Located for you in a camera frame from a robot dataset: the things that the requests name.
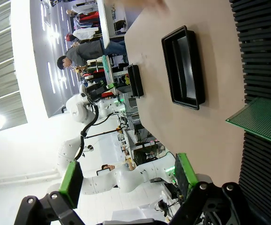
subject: beige tabletop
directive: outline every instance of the beige tabletop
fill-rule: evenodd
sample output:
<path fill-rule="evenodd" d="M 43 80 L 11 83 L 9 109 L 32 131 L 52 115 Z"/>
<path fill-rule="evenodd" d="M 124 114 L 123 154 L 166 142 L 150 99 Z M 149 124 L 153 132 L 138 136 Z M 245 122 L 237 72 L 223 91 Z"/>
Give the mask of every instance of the beige tabletop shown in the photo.
<path fill-rule="evenodd" d="M 144 10 L 125 35 L 129 63 L 140 68 L 142 124 L 171 152 L 186 152 L 196 173 L 216 185 L 238 182 L 243 133 L 225 122 L 244 106 L 241 53 L 226 0 L 167 0 L 169 13 Z M 171 100 L 161 38 L 186 25 L 196 33 L 206 102 L 196 111 Z"/>

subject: blue jeans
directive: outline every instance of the blue jeans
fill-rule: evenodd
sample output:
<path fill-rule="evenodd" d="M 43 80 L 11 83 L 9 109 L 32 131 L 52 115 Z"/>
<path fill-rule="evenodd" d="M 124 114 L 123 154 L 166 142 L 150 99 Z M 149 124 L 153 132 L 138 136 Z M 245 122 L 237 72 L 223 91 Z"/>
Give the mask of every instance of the blue jeans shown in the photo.
<path fill-rule="evenodd" d="M 104 48 L 103 40 L 100 40 L 101 48 L 104 55 L 127 55 L 125 41 L 113 42 L 110 41 L 107 48 Z"/>

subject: bolt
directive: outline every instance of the bolt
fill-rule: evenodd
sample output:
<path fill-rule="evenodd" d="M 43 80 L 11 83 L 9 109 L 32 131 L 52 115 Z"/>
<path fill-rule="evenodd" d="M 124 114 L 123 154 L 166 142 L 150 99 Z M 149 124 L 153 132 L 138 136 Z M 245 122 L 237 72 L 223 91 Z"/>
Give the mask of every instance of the bolt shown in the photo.
<path fill-rule="evenodd" d="M 52 198 L 52 199 L 56 199 L 56 198 L 57 198 L 57 194 L 51 195 L 51 198 Z"/>
<path fill-rule="evenodd" d="M 201 185 L 200 185 L 200 189 L 201 189 L 201 190 L 205 190 L 206 188 L 207 188 L 207 184 L 201 184 Z"/>
<path fill-rule="evenodd" d="M 231 184 L 230 184 L 230 185 L 227 185 L 226 189 L 227 189 L 228 191 L 232 191 L 232 190 L 233 190 L 233 186 L 232 186 Z"/>

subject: black small tray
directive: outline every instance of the black small tray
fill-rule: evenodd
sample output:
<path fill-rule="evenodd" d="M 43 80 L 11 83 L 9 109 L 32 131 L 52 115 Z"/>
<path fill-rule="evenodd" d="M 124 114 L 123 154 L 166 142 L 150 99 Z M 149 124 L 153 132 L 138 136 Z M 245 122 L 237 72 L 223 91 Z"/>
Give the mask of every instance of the black small tray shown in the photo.
<path fill-rule="evenodd" d="M 195 33 L 182 26 L 162 38 L 172 101 L 195 110 L 205 102 Z"/>
<path fill-rule="evenodd" d="M 127 67 L 132 95 L 136 98 L 144 95 L 143 86 L 141 82 L 140 70 L 137 65 L 130 65 Z"/>

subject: black pole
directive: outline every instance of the black pole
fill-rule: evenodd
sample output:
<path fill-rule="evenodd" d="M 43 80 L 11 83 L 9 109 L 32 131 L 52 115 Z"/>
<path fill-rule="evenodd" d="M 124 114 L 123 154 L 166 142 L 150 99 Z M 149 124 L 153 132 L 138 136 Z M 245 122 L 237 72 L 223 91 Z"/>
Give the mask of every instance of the black pole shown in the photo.
<path fill-rule="evenodd" d="M 99 136 L 99 135 L 106 135 L 106 134 L 109 134 L 109 133 L 112 133 L 112 132 L 116 132 L 116 131 L 120 131 L 120 130 L 122 130 L 122 128 L 119 128 L 119 129 L 116 129 L 116 130 L 107 131 L 107 132 L 104 132 L 104 133 L 101 133 L 101 134 L 97 134 L 97 135 L 86 136 L 85 139 L 90 138 L 90 137 L 96 137 L 96 136 Z"/>

